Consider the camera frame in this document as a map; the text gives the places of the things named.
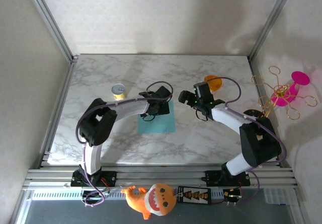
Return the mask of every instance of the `gold wire decoration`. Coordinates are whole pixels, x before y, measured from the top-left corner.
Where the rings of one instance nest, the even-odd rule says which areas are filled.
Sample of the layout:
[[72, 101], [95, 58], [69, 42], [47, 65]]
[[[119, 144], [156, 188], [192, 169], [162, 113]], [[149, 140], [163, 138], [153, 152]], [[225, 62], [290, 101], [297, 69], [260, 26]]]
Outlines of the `gold wire decoration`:
[[[279, 74], [281, 73], [281, 69], [279, 67], [272, 65], [272, 66], [268, 67], [268, 70], [271, 74], [276, 76], [277, 85], [275, 85], [274, 87], [271, 86], [270, 84], [266, 83], [261, 76], [254, 75], [252, 77], [252, 83], [254, 83], [256, 86], [267, 85], [269, 88], [271, 88], [273, 90], [273, 94], [271, 95], [270, 98], [266, 97], [266, 96], [258, 98], [258, 104], [260, 105], [260, 107], [263, 108], [263, 112], [265, 112], [265, 115], [264, 115], [265, 117], [269, 116], [272, 109], [274, 110], [274, 107], [276, 106], [277, 101], [279, 99], [283, 99], [287, 103], [286, 115], [289, 119], [292, 119], [292, 120], [297, 120], [301, 117], [299, 110], [294, 108], [291, 104], [291, 101], [294, 100], [295, 98], [298, 97], [298, 98], [304, 99], [306, 105], [309, 107], [316, 107], [317, 106], [317, 100], [315, 97], [310, 96], [310, 95], [307, 95], [305, 97], [298, 96], [298, 95], [291, 95], [290, 88], [292, 85], [290, 85], [290, 84], [280, 85]], [[315, 104], [312, 104], [312, 102], [308, 103], [307, 100], [309, 98], [312, 102], [314, 101]]]

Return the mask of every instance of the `white wall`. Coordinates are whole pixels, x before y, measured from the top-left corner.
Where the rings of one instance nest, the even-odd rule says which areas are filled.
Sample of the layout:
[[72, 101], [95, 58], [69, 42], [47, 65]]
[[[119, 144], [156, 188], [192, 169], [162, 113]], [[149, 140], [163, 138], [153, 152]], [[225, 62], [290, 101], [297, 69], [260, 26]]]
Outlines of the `white wall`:
[[312, 224], [322, 223], [322, 0], [288, 0], [272, 31], [261, 48], [255, 65], [262, 77], [271, 84], [274, 76], [270, 65], [281, 68], [283, 83], [295, 70], [307, 73], [312, 81], [299, 95], [313, 95], [319, 105], [305, 106], [296, 100], [300, 109], [297, 121], [287, 119], [285, 109], [276, 110], [276, 125], [285, 141], [288, 163], [295, 171]]
[[31, 0], [0, 0], [0, 223], [33, 165], [68, 63]]
[[46, 0], [74, 53], [248, 55], [276, 0]]

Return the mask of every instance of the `orange stuffed toy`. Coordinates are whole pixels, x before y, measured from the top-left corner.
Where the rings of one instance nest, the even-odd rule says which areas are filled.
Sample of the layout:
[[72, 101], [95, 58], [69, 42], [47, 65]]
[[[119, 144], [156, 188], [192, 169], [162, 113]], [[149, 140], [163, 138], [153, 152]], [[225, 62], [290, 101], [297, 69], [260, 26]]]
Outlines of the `orange stuffed toy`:
[[169, 185], [157, 183], [152, 185], [149, 191], [138, 188], [139, 194], [134, 194], [135, 186], [122, 190], [126, 195], [128, 205], [143, 214], [145, 220], [149, 219], [151, 213], [156, 215], [168, 214], [176, 205], [177, 197]]

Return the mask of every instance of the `orange object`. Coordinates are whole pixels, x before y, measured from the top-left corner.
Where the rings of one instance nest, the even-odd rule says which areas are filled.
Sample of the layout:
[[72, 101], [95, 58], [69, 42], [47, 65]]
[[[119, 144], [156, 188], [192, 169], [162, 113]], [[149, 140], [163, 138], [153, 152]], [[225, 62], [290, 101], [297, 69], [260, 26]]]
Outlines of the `orange object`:
[[[210, 80], [215, 77], [218, 77], [218, 76], [206, 76], [204, 81]], [[221, 87], [221, 84], [222, 84], [221, 79], [215, 79], [212, 81], [208, 81], [208, 86], [209, 86], [211, 92], [217, 91]]]
[[177, 198], [174, 190], [169, 185], [157, 183], [152, 185], [149, 191], [145, 188], [138, 188], [139, 194], [133, 193], [135, 186], [122, 190], [125, 193], [128, 205], [143, 214], [144, 220], [150, 218], [151, 213], [156, 215], [168, 214], [176, 205]]

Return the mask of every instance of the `marble tabletop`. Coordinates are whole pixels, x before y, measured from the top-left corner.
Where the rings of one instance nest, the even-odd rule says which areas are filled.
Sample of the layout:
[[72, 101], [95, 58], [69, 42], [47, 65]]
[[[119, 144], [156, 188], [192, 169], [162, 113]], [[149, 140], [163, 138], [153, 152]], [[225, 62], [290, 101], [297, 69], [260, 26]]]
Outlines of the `marble tabletop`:
[[[203, 122], [195, 111], [179, 103], [182, 90], [193, 91], [195, 83], [210, 74], [227, 76], [240, 83], [242, 96], [231, 104], [235, 110], [260, 109], [256, 87], [246, 56], [177, 55], [81, 55], [76, 64], [60, 122], [48, 158], [51, 165], [77, 165], [82, 146], [74, 130], [78, 119], [95, 98], [113, 101], [111, 87], [123, 83], [128, 98], [156, 81], [174, 87], [175, 133], [138, 134], [137, 116], [121, 119], [103, 144], [101, 162], [124, 164], [224, 163], [240, 153], [239, 136], [215, 121]], [[223, 80], [214, 93], [224, 101], [237, 97], [237, 87]]]

